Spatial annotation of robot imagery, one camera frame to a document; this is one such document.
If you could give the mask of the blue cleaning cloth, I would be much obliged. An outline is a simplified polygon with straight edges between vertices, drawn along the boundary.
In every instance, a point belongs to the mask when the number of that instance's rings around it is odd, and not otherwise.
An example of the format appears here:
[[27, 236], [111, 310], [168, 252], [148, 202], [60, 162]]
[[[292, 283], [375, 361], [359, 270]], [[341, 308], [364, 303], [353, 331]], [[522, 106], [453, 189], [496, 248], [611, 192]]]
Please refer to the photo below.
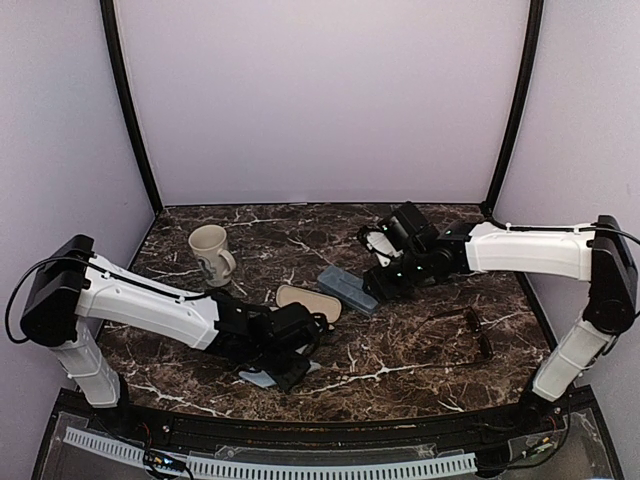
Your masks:
[[[310, 362], [310, 367], [307, 373], [312, 373], [320, 370], [322, 367], [315, 361]], [[267, 389], [276, 386], [276, 382], [265, 371], [240, 371], [239, 377], [257, 387]]]

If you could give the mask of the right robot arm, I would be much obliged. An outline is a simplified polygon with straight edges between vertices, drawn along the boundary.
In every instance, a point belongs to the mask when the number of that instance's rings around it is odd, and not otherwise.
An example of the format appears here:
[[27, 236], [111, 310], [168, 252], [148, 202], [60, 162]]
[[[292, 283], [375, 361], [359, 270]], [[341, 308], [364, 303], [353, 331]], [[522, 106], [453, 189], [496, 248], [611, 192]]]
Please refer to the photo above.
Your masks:
[[541, 364], [528, 397], [510, 413], [521, 434], [534, 432], [549, 416], [548, 403], [569, 385], [639, 316], [639, 273], [627, 245], [632, 235], [601, 215], [573, 226], [522, 226], [454, 222], [439, 231], [411, 202], [357, 234], [378, 259], [364, 274], [364, 290], [378, 301], [394, 299], [414, 286], [451, 275], [511, 271], [571, 278], [589, 283], [588, 302], [576, 323]]

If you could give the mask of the dark sunglasses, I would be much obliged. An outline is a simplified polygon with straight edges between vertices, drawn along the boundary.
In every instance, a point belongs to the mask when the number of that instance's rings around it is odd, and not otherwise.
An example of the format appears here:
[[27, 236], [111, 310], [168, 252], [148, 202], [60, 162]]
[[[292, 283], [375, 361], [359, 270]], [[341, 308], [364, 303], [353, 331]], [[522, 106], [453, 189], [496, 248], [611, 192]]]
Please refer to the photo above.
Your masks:
[[410, 335], [412, 359], [427, 368], [467, 368], [494, 357], [493, 347], [472, 307], [438, 312]]

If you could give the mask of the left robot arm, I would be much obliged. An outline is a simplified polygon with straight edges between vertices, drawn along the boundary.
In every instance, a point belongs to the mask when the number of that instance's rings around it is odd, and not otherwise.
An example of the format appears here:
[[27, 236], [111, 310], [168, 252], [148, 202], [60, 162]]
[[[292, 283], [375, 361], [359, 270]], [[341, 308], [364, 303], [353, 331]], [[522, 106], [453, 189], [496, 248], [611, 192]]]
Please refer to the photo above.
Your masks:
[[310, 354], [329, 330], [324, 314], [298, 302], [271, 309], [220, 289], [176, 289], [114, 265], [93, 245], [92, 238], [76, 235], [23, 274], [32, 285], [19, 322], [21, 340], [53, 351], [120, 436], [134, 435], [141, 415], [126, 402], [126, 383], [104, 359], [86, 319], [129, 325], [249, 366], [284, 392], [306, 375]]

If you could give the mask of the black glasses case cream lining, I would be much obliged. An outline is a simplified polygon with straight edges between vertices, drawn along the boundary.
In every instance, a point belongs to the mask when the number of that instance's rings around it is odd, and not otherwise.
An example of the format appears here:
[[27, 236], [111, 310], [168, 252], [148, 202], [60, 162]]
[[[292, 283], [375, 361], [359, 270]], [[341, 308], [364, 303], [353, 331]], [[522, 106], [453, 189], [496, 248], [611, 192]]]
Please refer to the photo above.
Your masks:
[[281, 285], [276, 292], [276, 305], [282, 308], [295, 302], [306, 307], [311, 313], [324, 314], [329, 325], [329, 330], [335, 328], [335, 323], [342, 313], [341, 302], [333, 296], [291, 285]]

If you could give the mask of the grey glasses case green lining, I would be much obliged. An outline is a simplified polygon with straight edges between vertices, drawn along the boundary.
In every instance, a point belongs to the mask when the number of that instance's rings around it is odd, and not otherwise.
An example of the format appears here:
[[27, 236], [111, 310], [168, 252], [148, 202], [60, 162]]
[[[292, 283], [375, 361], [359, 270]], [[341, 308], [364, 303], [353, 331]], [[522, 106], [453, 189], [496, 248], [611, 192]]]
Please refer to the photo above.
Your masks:
[[317, 283], [322, 292], [364, 315], [377, 310], [378, 301], [364, 291], [363, 279], [346, 270], [330, 265], [319, 274]]

